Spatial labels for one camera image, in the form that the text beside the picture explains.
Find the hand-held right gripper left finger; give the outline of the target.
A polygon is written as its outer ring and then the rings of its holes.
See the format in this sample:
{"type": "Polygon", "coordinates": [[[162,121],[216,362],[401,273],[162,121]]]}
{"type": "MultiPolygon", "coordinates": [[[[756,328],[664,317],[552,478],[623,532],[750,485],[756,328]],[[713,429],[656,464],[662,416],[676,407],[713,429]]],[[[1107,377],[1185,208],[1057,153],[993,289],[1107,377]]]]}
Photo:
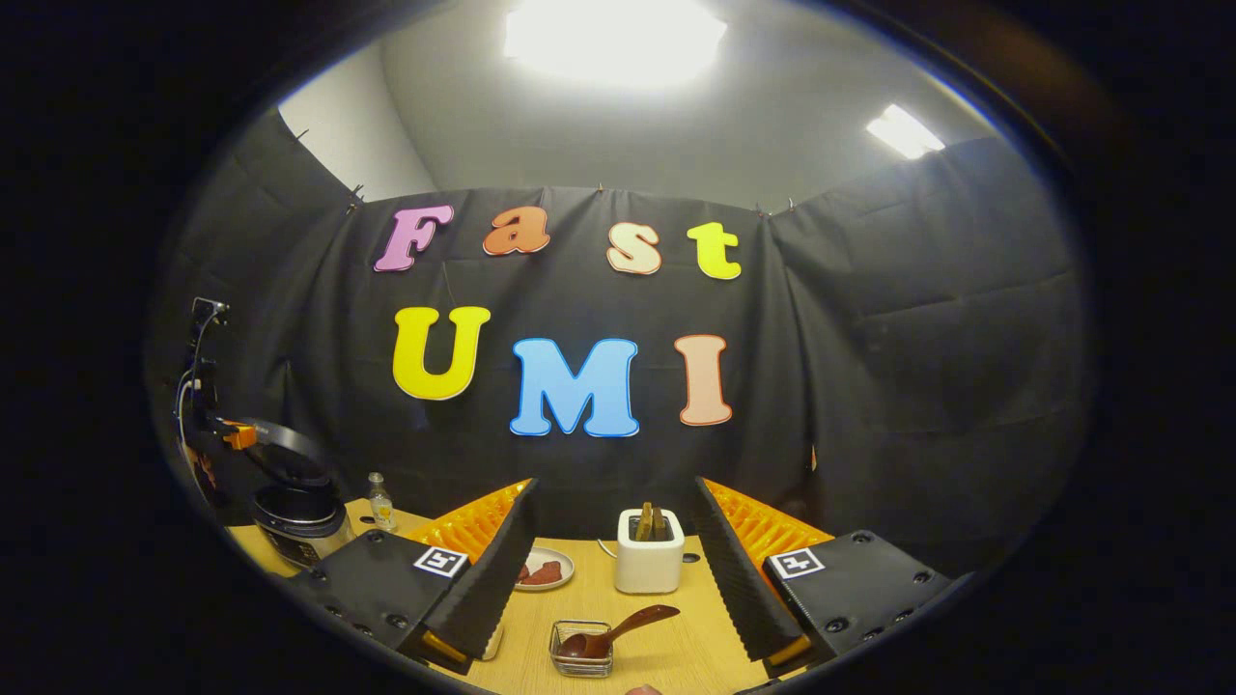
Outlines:
{"type": "Polygon", "coordinates": [[[309,570],[309,606],[464,676],[520,580],[536,537],[538,484],[510,484],[407,535],[363,533],[309,570]]]}

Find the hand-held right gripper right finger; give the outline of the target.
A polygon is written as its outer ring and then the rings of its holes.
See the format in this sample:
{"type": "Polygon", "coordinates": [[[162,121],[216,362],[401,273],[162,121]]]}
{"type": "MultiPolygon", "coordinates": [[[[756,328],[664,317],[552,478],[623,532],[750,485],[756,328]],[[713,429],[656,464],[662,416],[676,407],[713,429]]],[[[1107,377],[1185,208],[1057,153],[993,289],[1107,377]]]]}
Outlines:
{"type": "Polygon", "coordinates": [[[878,533],[831,535],[707,479],[693,481],[691,517],[747,658],[768,676],[865,650],[953,584],[878,533]]]}

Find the silver black rice cooker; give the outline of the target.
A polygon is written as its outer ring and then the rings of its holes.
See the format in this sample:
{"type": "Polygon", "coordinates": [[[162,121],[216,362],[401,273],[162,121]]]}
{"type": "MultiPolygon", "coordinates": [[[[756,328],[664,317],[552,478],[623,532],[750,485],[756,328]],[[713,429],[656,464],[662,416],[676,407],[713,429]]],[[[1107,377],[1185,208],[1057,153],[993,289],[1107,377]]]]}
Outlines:
{"type": "Polygon", "coordinates": [[[250,512],[274,553],[310,570],[349,545],[356,533],[326,448],[282,424],[239,420],[260,432],[260,443],[239,454],[265,475],[250,496],[250,512]]]}

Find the clear wire chopstick holder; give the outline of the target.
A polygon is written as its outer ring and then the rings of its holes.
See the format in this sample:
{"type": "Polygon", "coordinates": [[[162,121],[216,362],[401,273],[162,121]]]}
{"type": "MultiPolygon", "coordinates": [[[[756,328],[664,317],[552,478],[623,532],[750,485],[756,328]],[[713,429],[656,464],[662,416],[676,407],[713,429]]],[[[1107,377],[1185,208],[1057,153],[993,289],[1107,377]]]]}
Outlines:
{"type": "Polygon", "coordinates": [[[574,621],[560,620],[552,622],[550,629],[550,642],[548,642],[548,655],[550,663],[560,676],[574,676],[586,679],[603,679],[613,670],[613,647],[609,647],[601,658],[586,658],[586,655],[569,655],[565,650],[566,643],[575,636],[599,636],[612,625],[599,621],[574,621]]]}

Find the brown wooden spoon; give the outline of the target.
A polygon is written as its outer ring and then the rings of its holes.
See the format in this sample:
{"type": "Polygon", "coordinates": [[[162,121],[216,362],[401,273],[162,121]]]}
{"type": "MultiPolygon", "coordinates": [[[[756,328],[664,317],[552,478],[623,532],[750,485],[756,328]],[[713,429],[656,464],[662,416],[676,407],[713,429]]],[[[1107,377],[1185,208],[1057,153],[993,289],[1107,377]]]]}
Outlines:
{"type": "Polygon", "coordinates": [[[576,633],[560,643],[552,655],[566,659],[606,659],[611,655],[613,643],[622,636],[632,633],[632,629],[656,625],[665,620],[672,620],[681,613],[681,610],[670,603],[653,603],[623,620],[614,628],[602,633],[576,633]]]}

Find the white round plate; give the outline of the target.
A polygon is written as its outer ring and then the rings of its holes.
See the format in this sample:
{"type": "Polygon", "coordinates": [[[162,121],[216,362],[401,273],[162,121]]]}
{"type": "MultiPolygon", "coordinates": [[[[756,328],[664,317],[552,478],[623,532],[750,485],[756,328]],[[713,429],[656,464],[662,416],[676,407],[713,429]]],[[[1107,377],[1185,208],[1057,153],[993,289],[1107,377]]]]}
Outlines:
{"type": "Polygon", "coordinates": [[[522,563],[522,566],[523,568],[527,566],[529,571],[533,571],[536,569],[536,566],[541,565],[544,561],[551,561],[551,560],[561,563],[562,566],[561,581],[545,586],[522,586],[520,579],[518,579],[517,584],[514,585],[514,589],[517,591],[551,591],[552,589],[557,589],[569,584],[571,579],[574,579],[574,573],[575,573],[574,559],[571,559],[569,555],[561,552],[552,550],[551,548],[533,547],[529,554],[527,555],[525,561],[522,563]]]}

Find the white toaster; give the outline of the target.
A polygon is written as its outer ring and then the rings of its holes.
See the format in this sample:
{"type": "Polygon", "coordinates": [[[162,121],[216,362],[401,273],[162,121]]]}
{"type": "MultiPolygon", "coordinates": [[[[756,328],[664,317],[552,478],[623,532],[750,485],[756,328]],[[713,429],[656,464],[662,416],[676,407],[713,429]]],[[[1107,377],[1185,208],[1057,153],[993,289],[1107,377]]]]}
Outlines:
{"type": "Polygon", "coordinates": [[[662,511],[667,540],[634,540],[640,510],[624,510],[618,517],[614,589],[628,595],[672,594],[684,571],[684,526],[672,511],[662,511]]]}

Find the small clear glass bottle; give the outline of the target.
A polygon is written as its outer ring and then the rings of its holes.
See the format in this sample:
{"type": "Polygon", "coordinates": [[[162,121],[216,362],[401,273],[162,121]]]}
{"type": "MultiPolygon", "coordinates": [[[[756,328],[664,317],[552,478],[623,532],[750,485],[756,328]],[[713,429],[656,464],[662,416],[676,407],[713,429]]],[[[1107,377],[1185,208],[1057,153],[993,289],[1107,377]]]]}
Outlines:
{"type": "Polygon", "coordinates": [[[375,526],[384,532],[396,532],[394,505],[388,488],[386,488],[384,476],[379,472],[370,472],[368,484],[368,502],[375,526]]]}

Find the black backdrop cloth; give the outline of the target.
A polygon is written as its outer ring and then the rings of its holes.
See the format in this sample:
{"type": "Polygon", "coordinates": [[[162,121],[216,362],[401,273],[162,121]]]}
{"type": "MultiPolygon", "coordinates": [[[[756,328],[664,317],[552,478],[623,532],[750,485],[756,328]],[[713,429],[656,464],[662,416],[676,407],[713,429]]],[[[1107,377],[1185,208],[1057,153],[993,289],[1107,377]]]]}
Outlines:
{"type": "Polygon", "coordinates": [[[782,214],[581,185],[355,204],[277,115],[164,254],[143,378],[174,435],[192,302],[220,409],[435,517],[536,479],[536,532],[612,540],[709,479],[941,573],[1044,514],[1084,425],[1067,225],[994,139],[782,214]]]}

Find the narrow ceiling light panel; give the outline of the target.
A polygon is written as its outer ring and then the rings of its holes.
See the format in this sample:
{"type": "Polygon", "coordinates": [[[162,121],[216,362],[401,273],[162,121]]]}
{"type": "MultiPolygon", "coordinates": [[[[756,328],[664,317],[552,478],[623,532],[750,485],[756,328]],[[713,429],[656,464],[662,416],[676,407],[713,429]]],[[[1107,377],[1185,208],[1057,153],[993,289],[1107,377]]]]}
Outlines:
{"type": "Polygon", "coordinates": [[[939,136],[897,104],[887,105],[883,114],[865,125],[865,131],[908,161],[941,153],[946,148],[939,136]]]}

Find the large ceiling light panel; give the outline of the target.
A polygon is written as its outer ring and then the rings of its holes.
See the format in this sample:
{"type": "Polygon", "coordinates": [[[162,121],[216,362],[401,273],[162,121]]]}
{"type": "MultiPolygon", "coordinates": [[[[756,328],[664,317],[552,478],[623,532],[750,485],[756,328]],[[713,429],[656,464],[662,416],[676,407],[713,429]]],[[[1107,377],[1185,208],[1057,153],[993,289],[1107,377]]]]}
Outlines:
{"type": "Polygon", "coordinates": [[[706,70],[727,31],[693,0],[522,0],[503,56],[562,79],[667,85],[706,70]]]}

